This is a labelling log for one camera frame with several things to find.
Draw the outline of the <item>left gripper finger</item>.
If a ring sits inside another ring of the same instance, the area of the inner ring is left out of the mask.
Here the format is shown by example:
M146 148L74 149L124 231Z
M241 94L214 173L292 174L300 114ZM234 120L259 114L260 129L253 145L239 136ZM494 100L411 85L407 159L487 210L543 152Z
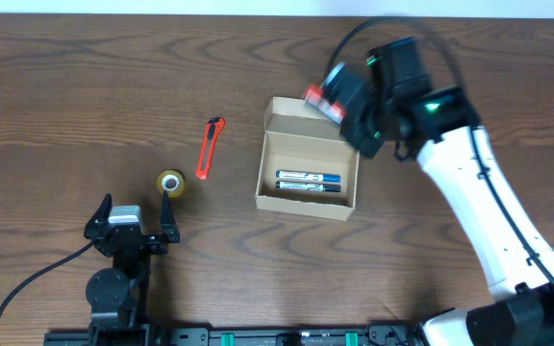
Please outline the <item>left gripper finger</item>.
M99 208L85 226L85 236L100 236L101 229L108 224L108 218L113 207L113 197L107 193Z
M169 196L166 191L163 192L160 226L165 235L177 235L177 224L170 210Z

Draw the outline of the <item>red and black stapler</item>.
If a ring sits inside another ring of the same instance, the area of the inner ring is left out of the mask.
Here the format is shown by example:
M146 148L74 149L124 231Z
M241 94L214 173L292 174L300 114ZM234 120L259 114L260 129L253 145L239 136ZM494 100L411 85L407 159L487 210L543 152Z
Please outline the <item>red and black stapler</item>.
M303 99L307 106L320 111L338 125L344 119L345 109L343 106L337 101L332 102L324 98L322 89L317 85L309 86L303 95Z

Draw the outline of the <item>yellow tape roll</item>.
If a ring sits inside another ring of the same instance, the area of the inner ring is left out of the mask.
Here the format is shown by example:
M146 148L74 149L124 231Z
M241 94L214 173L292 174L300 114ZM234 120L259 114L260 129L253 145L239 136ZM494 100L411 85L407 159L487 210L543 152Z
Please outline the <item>yellow tape roll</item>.
M165 170L157 179L157 189L163 194L166 193L170 199L181 197L186 188L184 175L177 170Z

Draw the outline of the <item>blue marker pen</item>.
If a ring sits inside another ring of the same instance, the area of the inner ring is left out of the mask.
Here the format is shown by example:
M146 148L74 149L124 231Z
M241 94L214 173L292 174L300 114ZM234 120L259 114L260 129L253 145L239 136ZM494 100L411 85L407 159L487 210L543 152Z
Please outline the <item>blue marker pen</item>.
M303 171L277 170L276 177L279 179L292 179L301 181L314 181L323 183L339 183L340 175L312 173Z

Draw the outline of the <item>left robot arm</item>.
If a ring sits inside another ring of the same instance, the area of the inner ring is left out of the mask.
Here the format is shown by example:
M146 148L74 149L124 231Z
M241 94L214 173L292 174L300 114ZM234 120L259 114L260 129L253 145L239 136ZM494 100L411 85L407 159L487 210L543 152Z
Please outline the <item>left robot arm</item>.
M86 298L91 307L91 325L99 332L130 332L148 321L146 302L151 258L168 253L180 234L163 193L161 232L147 235L138 206L113 205L107 194L85 226L84 237L102 255L113 260L109 268L96 272L88 281Z

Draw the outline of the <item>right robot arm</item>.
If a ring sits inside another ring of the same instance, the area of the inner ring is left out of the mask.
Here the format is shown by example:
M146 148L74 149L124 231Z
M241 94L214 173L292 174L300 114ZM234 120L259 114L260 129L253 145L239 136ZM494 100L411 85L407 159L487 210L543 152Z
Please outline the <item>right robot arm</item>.
M412 38L371 49L369 77L336 57L316 106L371 158L388 141L416 161L456 215L483 269L492 303L419 322L414 345L554 345L554 250L501 171L462 86L437 89Z

